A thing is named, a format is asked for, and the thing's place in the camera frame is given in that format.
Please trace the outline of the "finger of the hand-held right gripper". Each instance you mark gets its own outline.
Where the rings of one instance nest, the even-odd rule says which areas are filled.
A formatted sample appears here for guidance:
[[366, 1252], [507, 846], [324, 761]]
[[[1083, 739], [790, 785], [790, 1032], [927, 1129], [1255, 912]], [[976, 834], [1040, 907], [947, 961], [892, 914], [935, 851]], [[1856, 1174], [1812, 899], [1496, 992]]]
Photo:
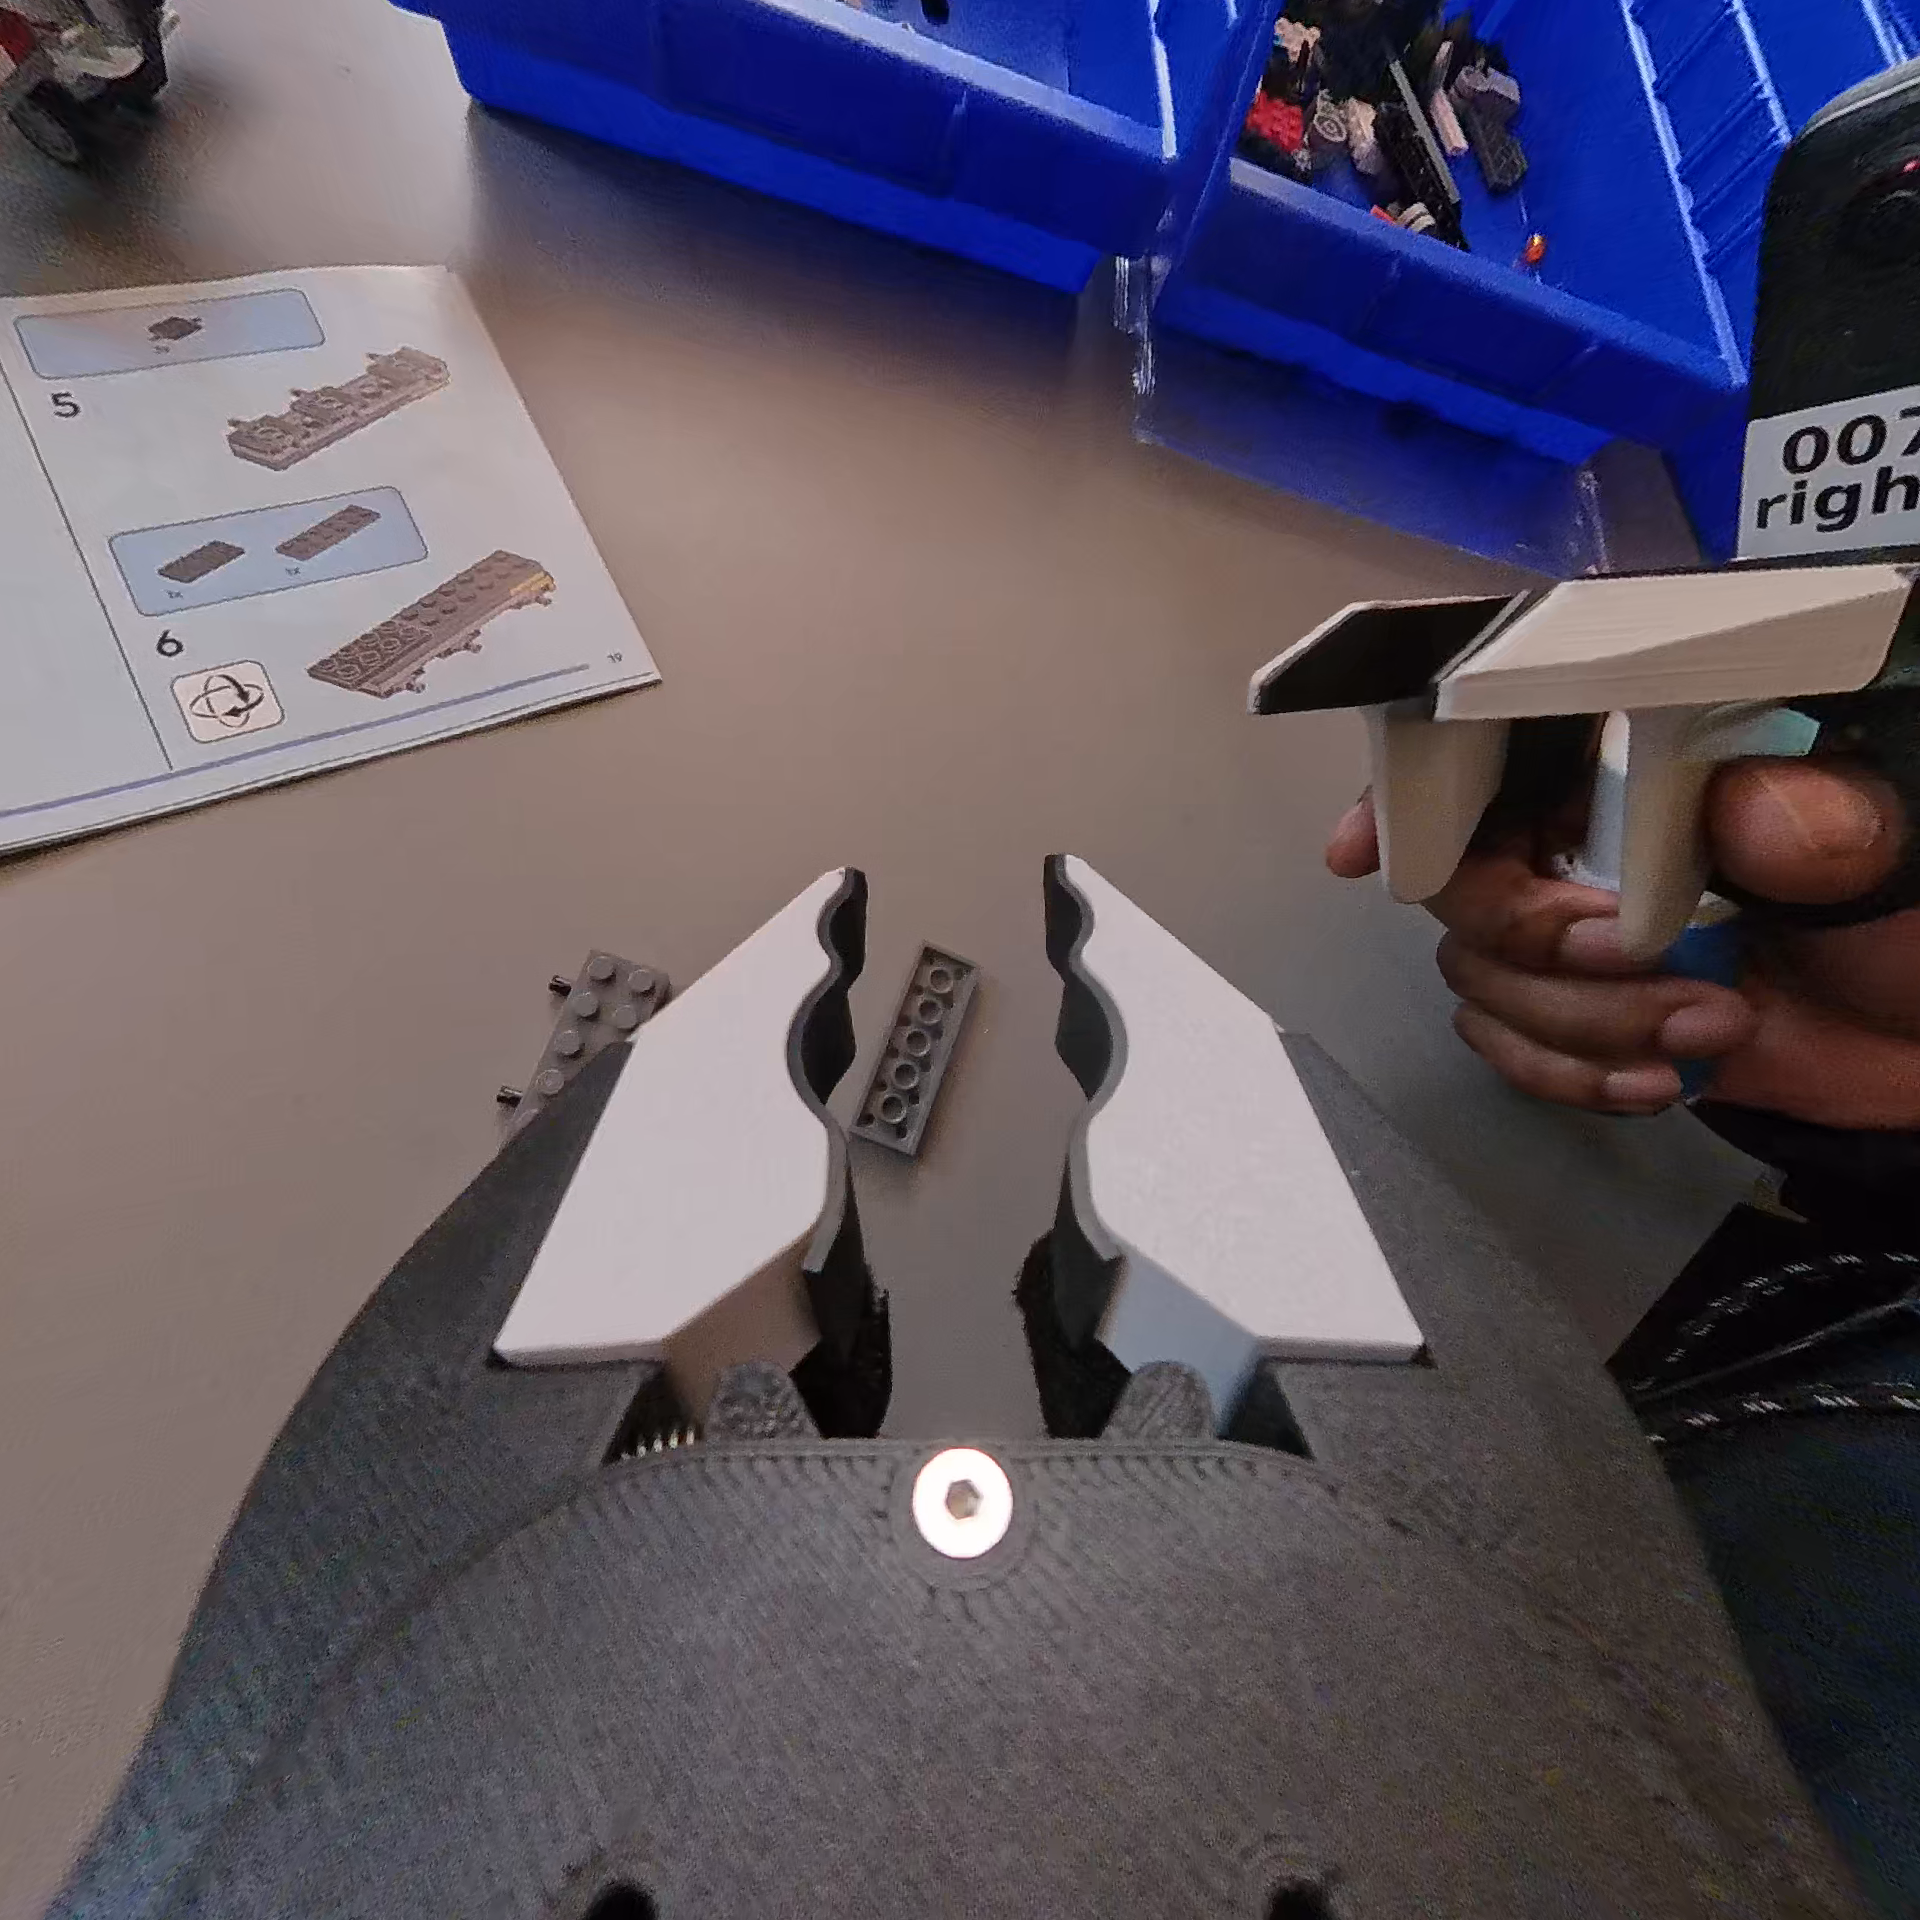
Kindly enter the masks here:
[[1655, 963], [1707, 891], [1702, 806], [1754, 728], [1882, 679], [1908, 570], [1726, 570], [1550, 588], [1435, 690], [1444, 722], [1602, 719], [1583, 884], [1616, 895], [1616, 935]]
[[1382, 873], [1399, 903], [1424, 903], [1455, 879], [1505, 774], [1506, 721], [1441, 719], [1441, 681], [1528, 606], [1528, 596], [1356, 603], [1251, 679], [1251, 713], [1363, 713]]

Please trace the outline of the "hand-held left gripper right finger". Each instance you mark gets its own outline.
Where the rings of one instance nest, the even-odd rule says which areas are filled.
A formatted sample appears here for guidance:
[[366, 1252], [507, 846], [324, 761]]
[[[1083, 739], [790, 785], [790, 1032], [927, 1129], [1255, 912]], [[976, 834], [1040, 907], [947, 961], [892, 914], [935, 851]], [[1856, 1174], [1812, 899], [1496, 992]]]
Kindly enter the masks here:
[[1043, 1420], [1099, 1436], [1150, 1364], [1211, 1432], [1283, 1442], [1266, 1360], [1416, 1363], [1424, 1336], [1276, 1020], [1080, 856], [1043, 873], [1080, 1114], [1019, 1278]]

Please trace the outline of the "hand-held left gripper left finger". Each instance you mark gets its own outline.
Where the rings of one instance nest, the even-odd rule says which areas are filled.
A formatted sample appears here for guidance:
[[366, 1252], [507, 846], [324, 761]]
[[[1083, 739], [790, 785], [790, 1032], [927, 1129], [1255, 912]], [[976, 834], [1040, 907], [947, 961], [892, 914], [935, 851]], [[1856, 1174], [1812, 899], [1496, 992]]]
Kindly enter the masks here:
[[641, 1032], [500, 1360], [657, 1360], [682, 1398], [744, 1360], [852, 1363], [874, 1274], [828, 1098], [856, 1055], [867, 907], [859, 870], [828, 872]]

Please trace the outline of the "dark grey toy brick assembly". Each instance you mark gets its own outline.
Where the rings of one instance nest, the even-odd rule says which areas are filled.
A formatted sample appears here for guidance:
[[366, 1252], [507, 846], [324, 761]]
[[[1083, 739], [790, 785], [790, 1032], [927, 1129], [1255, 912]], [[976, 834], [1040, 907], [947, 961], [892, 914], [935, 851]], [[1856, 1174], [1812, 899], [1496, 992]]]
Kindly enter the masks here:
[[675, 988], [659, 968], [594, 948], [575, 974], [554, 974], [547, 992], [556, 1016], [535, 1067], [522, 1088], [497, 1090], [503, 1136], [552, 1110], [596, 1056], [631, 1046], [671, 1003]]

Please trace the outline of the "dark grey toy brick plate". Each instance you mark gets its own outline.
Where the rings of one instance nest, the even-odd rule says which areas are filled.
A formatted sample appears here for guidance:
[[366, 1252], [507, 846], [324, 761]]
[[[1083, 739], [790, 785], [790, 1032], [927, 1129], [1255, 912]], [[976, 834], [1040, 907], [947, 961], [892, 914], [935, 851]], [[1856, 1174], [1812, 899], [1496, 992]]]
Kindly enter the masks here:
[[971, 961], [927, 944], [910, 969], [879, 1064], [858, 1103], [852, 1138], [905, 1159], [921, 1152], [976, 995]]

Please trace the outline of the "person's right hand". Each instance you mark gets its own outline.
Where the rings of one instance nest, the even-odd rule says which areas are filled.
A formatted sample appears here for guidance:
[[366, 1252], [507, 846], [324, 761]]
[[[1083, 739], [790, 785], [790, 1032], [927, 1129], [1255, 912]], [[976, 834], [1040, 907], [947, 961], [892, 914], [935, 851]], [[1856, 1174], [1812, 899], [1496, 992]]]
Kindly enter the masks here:
[[[1714, 777], [1705, 826], [1722, 876], [1791, 905], [1847, 905], [1913, 844], [1904, 796], [1847, 760], [1746, 760]], [[1766, 926], [1736, 988], [1632, 968], [1608, 891], [1554, 879], [1578, 824], [1488, 831], [1428, 900], [1455, 1028], [1503, 1080], [1590, 1114], [1651, 1116], [1707, 1095], [1840, 1131], [1918, 1123], [1915, 910]]]

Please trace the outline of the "blue plastic storage bin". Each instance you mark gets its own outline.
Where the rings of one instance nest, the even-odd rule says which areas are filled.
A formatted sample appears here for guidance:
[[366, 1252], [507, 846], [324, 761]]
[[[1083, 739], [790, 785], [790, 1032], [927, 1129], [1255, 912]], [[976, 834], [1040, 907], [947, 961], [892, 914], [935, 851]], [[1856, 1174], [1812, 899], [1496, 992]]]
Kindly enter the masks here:
[[404, 2], [465, 89], [1081, 294], [1194, 208], [1276, 6]]
[[1728, 560], [1774, 166], [1818, 108], [1915, 58], [1915, 6], [1447, 11], [1516, 71], [1528, 158], [1503, 196], [1463, 161], [1468, 248], [1390, 232], [1353, 175], [1232, 161], [1158, 322], [1550, 462], [1658, 451]]

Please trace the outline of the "pile of mixed toy bricks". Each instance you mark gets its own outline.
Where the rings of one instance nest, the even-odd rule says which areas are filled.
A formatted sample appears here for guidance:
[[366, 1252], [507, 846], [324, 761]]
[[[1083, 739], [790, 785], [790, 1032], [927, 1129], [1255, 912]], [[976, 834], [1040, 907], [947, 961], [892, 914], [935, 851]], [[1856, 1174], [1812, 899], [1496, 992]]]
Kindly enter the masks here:
[[1473, 251], [1483, 203], [1526, 220], [1522, 87], [1468, 6], [1284, 2], [1234, 155]]

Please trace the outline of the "person's blue clothing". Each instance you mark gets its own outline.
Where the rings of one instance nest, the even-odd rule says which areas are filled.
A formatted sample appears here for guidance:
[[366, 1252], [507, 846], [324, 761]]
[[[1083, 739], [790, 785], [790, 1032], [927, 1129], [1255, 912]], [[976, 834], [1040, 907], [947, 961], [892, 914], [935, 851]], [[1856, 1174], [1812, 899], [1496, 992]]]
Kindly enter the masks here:
[[[1915, 1336], [1870, 1377], [1915, 1360]], [[1918, 1916], [1918, 1412], [1655, 1447], [1793, 1770], [1880, 1916]]]

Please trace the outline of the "toy brick instruction booklet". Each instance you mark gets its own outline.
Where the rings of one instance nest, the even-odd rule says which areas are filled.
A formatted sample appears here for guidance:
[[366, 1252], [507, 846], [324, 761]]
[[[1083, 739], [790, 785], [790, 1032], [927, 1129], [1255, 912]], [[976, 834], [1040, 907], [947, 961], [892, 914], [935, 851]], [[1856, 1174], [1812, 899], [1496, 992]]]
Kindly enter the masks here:
[[3, 851], [659, 683], [448, 270], [3, 307]]

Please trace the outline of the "red grey toy brick vehicle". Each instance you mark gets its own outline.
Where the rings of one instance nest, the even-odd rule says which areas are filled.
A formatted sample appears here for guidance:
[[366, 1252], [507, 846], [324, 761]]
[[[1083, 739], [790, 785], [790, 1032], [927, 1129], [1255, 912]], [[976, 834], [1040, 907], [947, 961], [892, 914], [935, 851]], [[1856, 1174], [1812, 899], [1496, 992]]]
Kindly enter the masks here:
[[44, 158], [96, 169], [170, 83], [167, 2], [4, 2], [3, 115]]

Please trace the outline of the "black speckled drawstring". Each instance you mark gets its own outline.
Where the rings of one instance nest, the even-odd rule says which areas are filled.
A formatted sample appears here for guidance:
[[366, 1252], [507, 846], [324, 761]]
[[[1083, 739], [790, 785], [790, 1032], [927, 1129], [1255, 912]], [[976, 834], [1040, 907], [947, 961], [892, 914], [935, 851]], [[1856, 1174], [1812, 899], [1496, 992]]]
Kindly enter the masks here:
[[1651, 1314], [1611, 1360], [1658, 1450], [1746, 1424], [1913, 1416], [1915, 1360], [1870, 1377], [1915, 1337], [1915, 1257], [1894, 1251], [1774, 1265], [1678, 1316]]

